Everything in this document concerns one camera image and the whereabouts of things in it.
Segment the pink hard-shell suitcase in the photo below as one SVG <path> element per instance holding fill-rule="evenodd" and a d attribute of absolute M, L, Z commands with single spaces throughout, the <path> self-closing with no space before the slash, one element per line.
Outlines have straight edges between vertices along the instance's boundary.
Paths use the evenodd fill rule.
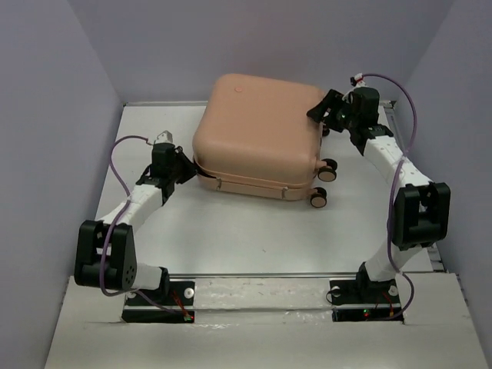
<path fill-rule="evenodd" d="M 323 90 L 252 75 L 214 83 L 192 140 L 200 184 L 211 191 L 327 204 L 315 179 L 332 182 L 337 162 L 321 157 L 322 126 L 308 111 Z"/>

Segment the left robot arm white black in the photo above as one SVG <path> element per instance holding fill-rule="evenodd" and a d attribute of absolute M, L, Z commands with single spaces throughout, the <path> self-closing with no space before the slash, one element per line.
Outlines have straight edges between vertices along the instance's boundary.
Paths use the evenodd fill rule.
<path fill-rule="evenodd" d="M 135 235 L 175 191 L 197 174 L 182 147 L 172 143 L 153 145 L 151 164 L 127 198 L 99 220 L 84 221 L 78 231 L 75 283 L 100 288 L 115 295 L 143 291 L 152 303 L 166 301 L 170 294 L 168 269 L 137 262 Z"/>

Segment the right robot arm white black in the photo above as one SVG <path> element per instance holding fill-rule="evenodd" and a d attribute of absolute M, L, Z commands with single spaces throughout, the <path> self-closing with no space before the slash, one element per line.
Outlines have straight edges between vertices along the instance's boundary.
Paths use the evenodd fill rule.
<path fill-rule="evenodd" d="M 423 248 L 445 238 L 450 188 L 423 175 L 405 156 L 388 126 L 379 122 L 379 92 L 358 87 L 348 95 L 331 89 L 307 112 L 323 131 L 348 131 L 352 145 L 391 186 L 387 236 L 354 280 L 331 287 L 332 301 L 373 304 L 394 287 L 394 278 Z"/>

